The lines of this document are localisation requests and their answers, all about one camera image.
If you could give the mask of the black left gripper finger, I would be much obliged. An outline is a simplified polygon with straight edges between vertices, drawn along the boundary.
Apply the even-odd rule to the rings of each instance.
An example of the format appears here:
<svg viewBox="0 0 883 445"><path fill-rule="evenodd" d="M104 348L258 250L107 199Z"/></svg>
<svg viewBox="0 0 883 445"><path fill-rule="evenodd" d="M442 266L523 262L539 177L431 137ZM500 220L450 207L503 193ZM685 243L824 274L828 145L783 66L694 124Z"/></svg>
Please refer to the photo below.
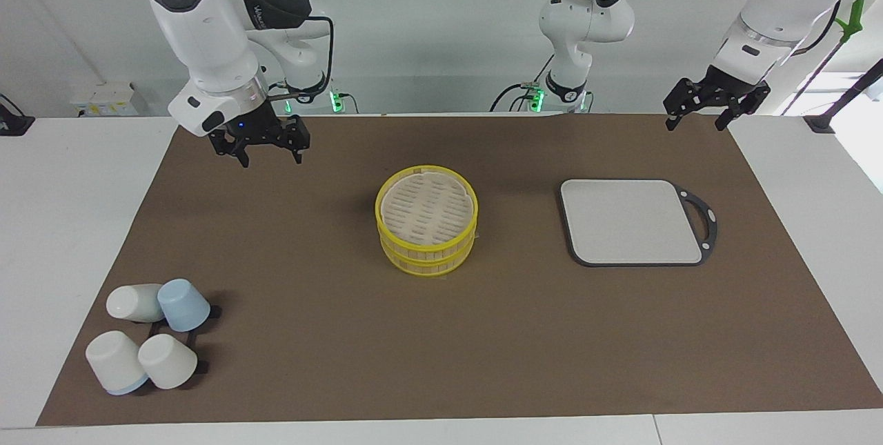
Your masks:
<svg viewBox="0 0 883 445"><path fill-rule="evenodd" d="M704 107L700 99L701 86L697 86L688 78L682 78L672 87L664 99L666 111L666 129L672 132L678 127L684 116L693 114Z"/></svg>
<svg viewBox="0 0 883 445"><path fill-rule="evenodd" d="M726 94L724 111L715 120L715 127L718 131L726 130L732 121L737 120L742 115L753 115L760 108L771 88L769 86L757 86L749 93L738 99L734 94Z"/></svg>

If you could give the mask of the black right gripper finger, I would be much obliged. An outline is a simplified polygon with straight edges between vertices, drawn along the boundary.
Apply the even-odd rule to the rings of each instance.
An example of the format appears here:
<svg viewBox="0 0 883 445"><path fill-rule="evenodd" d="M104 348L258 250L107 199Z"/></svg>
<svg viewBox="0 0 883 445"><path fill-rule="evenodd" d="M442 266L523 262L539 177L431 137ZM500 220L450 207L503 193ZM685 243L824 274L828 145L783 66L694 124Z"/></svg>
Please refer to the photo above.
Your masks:
<svg viewBox="0 0 883 445"><path fill-rule="evenodd" d="M281 123L281 148L289 150L297 164L301 164L303 153L311 146L311 134L300 116L290 116Z"/></svg>
<svg viewBox="0 0 883 445"><path fill-rule="evenodd" d="M247 143L245 138L233 137L233 140L230 140L227 134L226 130L213 130L209 132L208 139L212 144L212 149L218 155L235 158L242 168L249 168L250 159L246 152Z"/></svg>

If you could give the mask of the arm base connector green light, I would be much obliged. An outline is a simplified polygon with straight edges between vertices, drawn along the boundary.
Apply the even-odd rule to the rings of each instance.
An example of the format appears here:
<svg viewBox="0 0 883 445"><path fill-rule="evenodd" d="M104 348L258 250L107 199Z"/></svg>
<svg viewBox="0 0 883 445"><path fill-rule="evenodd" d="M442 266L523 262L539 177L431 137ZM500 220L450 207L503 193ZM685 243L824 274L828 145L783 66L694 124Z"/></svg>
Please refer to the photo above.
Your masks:
<svg viewBox="0 0 883 445"><path fill-rule="evenodd" d="M530 81L530 83L522 83L524 93L520 100L526 102L530 112L541 112L546 96L545 87L540 81Z"/></svg>
<svg viewBox="0 0 883 445"><path fill-rule="evenodd" d="M349 92L338 92L338 90L329 90L329 100L334 114L360 114L359 103L356 96Z"/></svg>

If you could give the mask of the cream perforated steamer liner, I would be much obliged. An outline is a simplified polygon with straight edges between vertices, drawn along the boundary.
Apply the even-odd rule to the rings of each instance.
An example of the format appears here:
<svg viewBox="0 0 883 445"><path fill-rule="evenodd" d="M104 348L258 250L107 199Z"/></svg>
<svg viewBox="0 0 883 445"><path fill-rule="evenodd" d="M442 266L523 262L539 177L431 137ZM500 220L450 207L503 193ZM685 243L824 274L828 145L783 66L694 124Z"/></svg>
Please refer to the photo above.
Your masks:
<svg viewBox="0 0 883 445"><path fill-rule="evenodd" d="M440 245L466 231L476 203L466 184L447 172L406 175L386 190L381 222L392 235L416 245Z"/></svg>

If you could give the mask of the yellow round steamer basket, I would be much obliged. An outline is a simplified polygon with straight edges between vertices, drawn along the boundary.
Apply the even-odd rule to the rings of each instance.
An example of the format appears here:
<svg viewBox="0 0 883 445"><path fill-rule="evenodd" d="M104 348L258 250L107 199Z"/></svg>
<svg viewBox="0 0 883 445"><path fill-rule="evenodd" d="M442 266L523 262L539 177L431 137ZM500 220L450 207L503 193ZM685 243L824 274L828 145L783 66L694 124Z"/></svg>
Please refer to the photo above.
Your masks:
<svg viewBox="0 0 883 445"><path fill-rule="evenodd" d="M406 177L406 175L426 171L447 172L447 174L458 178L461 183L466 184L467 191L473 197L474 203L476 203L476 210L473 212L472 221L468 225L466 231L464 231L463 234L458 235L454 240L440 245L416 245L406 243L391 234L386 226L382 224L381 215L379 215L381 198L392 184L401 180L401 178ZM409 168L405 168L396 172L394 175L391 175L391 177L381 185L381 188L379 188L377 196L375 197L375 202L373 203L373 216L375 216L381 249L384 250L385 256L396 269L415 277L442 277L453 272L457 267L460 267L461 264L466 261L467 257L469 257L470 252L473 249L473 244L477 237L479 200L477 200L475 190L473 190L469 181L466 181L466 179L461 177L458 172L455 172L450 168L434 165L409 166Z"/></svg>

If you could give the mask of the black stand pole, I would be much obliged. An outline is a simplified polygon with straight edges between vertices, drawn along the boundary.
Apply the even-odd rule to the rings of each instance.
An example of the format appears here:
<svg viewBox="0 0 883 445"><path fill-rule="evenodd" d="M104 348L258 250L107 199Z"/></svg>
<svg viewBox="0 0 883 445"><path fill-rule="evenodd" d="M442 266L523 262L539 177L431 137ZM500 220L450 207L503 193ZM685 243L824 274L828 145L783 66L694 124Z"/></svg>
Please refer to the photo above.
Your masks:
<svg viewBox="0 0 883 445"><path fill-rule="evenodd" d="M831 122L852 101L864 94L873 101L883 101L883 57L839 96L823 114L804 116L804 122L814 133L835 134Z"/></svg>

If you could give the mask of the green plastic clamp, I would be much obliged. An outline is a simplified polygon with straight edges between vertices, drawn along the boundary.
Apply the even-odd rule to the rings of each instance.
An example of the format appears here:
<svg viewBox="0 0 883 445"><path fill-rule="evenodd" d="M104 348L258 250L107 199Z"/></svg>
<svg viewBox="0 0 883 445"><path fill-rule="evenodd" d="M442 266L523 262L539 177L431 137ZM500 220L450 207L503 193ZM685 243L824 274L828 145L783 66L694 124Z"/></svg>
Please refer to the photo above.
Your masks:
<svg viewBox="0 0 883 445"><path fill-rule="evenodd" d="M855 34L861 32L864 27L862 17L864 13L865 0L855 0L849 8L848 20L835 18L835 23L841 27L842 36L839 43L847 43Z"/></svg>

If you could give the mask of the white cutting board grey rim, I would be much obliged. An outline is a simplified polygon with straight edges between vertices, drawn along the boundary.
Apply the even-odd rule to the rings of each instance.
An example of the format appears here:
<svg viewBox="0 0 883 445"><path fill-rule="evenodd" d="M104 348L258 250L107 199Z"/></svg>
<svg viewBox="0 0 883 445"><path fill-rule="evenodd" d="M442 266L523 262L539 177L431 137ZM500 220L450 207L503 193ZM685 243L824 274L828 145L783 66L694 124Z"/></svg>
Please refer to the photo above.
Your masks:
<svg viewBox="0 0 883 445"><path fill-rule="evenodd" d="M715 250L715 213L671 181L568 179L557 196L568 252L581 266L699 266Z"/></svg>

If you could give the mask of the light blue plastic cup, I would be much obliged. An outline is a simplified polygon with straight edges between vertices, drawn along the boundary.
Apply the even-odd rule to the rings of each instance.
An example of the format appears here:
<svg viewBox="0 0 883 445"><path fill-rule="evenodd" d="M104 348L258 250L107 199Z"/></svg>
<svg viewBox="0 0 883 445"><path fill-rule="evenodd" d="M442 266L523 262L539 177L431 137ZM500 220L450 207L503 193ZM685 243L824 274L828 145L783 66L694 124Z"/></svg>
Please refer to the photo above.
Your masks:
<svg viewBox="0 0 883 445"><path fill-rule="evenodd" d="M211 304L198 288L185 278L161 285L157 301L171 330L186 333L201 326L210 316Z"/></svg>

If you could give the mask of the black cup rack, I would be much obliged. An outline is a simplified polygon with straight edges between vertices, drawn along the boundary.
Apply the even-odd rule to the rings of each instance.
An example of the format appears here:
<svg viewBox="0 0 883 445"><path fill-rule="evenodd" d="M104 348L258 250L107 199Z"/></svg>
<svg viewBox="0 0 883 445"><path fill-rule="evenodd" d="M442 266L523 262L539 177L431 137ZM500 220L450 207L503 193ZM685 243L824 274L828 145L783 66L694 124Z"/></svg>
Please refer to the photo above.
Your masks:
<svg viewBox="0 0 883 445"><path fill-rule="evenodd" d="M216 304L211 304L208 318L203 322L198 328L186 331L179 332L179 334L185 335L185 341L183 344L186 345L187 348L196 352L197 341L202 332L208 331L209 325L215 320L221 319L223 316L223 309L221 306L217 306ZM148 331L148 337L152 337L158 334L164 334L170 332L170 323L168 323L167 319L158 320L157 322L153 322L150 325L150 329ZM195 367L195 375L207 375L210 370L210 362L203 358L197 358L197 364Z"/></svg>

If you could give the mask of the white plastic cup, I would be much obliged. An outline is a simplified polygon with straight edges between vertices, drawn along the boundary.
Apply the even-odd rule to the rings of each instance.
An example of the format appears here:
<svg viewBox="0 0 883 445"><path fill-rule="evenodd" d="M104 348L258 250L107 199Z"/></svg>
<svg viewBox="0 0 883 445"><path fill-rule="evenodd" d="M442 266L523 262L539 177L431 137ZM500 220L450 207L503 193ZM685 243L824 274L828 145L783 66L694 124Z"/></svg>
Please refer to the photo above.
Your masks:
<svg viewBox="0 0 883 445"><path fill-rule="evenodd" d="M108 315L126 322L151 324L165 319L157 298L161 284L137 284L115 288L107 297Z"/></svg>
<svg viewBox="0 0 883 445"><path fill-rule="evenodd" d="M139 363L157 388L177 388L195 374L199 362L194 350L168 334L151 336L137 353Z"/></svg>
<svg viewBox="0 0 883 445"><path fill-rule="evenodd" d="M139 345L127 334L111 330L92 339L86 346L85 356L101 387L108 394L120 397L148 381L138 352Z"/></svg>

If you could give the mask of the black clamp base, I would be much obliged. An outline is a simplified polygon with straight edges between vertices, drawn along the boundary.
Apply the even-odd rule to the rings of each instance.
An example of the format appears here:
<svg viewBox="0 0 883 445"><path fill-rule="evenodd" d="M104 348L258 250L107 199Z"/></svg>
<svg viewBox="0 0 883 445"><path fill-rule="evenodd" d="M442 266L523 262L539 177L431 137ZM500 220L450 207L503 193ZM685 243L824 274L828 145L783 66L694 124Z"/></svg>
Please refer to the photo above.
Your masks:
<svg viewBox="0 0 883 445"><path fill-rule="evenodd" d="M36 118L26 115L16 103L0 93L0 137L21 137L34 124Z"/></svg>

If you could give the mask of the brown table mat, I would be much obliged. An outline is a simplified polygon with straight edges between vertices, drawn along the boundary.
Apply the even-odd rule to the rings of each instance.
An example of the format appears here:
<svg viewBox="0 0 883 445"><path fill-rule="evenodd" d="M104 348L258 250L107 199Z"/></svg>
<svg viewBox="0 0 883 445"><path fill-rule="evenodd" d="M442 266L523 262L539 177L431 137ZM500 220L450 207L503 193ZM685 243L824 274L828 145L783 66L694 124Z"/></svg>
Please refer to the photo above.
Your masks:
<svg viewBox="0 0 883 445"><path fill-rule="evenodd" d="M691 115L326 117L312 146L221 158L178 130L40 426L476 419L883 408L728 132ZM447 166L479 199L477 240L442 278L395 269L373 202L401 169ZM694 267L586 267L558 205L568 179L660 178L720 231ZM189 279L221 318L205 375L108 395L85 349L124 284Z"/></svg>

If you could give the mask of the white wall socket box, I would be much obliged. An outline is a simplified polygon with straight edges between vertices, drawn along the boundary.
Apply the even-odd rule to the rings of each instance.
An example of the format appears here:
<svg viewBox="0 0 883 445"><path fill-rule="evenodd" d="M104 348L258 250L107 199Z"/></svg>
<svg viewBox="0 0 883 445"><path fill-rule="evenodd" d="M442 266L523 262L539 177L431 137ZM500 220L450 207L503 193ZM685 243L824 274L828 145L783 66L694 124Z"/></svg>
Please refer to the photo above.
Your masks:
<svg viewBox="0 0 883 445"><path fill-rule="evenodd" d="M73 93L70 107L78 116L139 117L151 115L148 103L132 83L109 81L101 86L81 88Z"/></svg>

